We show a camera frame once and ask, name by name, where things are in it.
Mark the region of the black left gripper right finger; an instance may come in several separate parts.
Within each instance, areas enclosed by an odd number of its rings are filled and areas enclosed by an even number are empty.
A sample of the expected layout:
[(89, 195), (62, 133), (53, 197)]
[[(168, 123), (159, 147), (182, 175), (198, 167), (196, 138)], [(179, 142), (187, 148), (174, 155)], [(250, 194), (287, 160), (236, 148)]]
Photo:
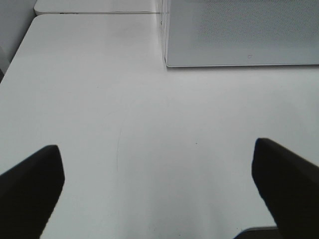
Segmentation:
[(251, 174), (283, 238), (319, 237), (318, 166), (268, 138), (258, 138)]

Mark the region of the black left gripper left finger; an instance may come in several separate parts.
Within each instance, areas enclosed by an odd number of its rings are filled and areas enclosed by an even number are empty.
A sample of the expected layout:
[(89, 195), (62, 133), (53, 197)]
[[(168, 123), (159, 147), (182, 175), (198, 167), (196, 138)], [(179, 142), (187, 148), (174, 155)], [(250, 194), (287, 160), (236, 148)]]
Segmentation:
[(57, 145), (47, 145), (0, 176), (0, 237), (38, 239), (65, 182)]

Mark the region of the grey left robot arm base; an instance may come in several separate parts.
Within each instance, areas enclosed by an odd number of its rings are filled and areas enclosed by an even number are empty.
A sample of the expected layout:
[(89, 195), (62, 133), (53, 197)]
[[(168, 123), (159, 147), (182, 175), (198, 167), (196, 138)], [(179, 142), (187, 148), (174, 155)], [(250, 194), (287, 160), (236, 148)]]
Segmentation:
[(240, 232), (234, 239), (282, 239), (278, 228), (271, 227), (253, 227)]

